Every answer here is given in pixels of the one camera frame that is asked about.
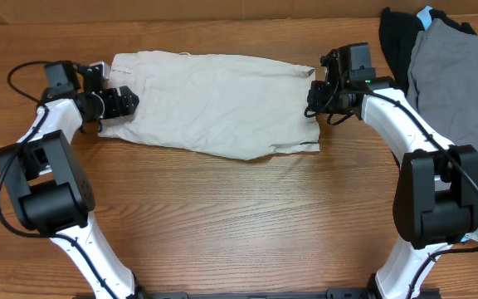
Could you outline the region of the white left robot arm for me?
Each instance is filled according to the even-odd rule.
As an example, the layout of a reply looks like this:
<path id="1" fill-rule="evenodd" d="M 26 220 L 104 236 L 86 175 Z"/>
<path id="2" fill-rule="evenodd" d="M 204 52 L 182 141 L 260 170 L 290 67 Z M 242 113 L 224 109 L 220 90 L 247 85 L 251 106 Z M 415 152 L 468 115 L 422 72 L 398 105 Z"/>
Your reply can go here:
<path id="1" fill-rule="evenodd" d="M 0 223 L 24 238 L 51 240 L 79 269 L 96 298 L 146 298 L 117 258 L 94 215 L 95 197 L 71 141 L 84 123 L 133 115 L 139 98 L 109 88 L 108 64 L 42 61 L 47 88 L 36 119 L 0 148 Z"/>

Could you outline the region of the beige khaki shorts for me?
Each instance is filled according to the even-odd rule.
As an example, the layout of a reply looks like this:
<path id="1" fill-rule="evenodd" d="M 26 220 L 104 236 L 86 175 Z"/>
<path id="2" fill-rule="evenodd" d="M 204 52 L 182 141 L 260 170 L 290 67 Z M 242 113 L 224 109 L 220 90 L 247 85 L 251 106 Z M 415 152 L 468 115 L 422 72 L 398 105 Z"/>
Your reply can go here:
<path id="1" fill-rule="evenodd" d="M 305 117 L 314 78 L 310 66 L 254 56 L 120 53 L 110 86 L 139 105 L 103 120 L 99 135 L 241 160 L 317 152 L 319 124 Z"/>

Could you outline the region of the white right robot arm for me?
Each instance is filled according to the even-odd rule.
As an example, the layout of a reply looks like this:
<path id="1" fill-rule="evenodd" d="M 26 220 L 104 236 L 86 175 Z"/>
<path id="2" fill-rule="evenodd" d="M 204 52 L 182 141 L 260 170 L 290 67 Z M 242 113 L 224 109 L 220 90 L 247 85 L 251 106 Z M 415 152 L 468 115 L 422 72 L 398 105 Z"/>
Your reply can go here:
<path id="1" fill-rule="evenodd" d="M 441 255 L 478 228 L 477 151 L 441 136 L 391 77 L 378 77 L 368 43 L 333 49 L 319 61 L 325 79 L 312 82 L 305 116 L 357 117 L 383 138 L 399 167 L 398 240 L 358 296 L 438 298 L 439 292 L 421 289 L 423 280 Z"/>

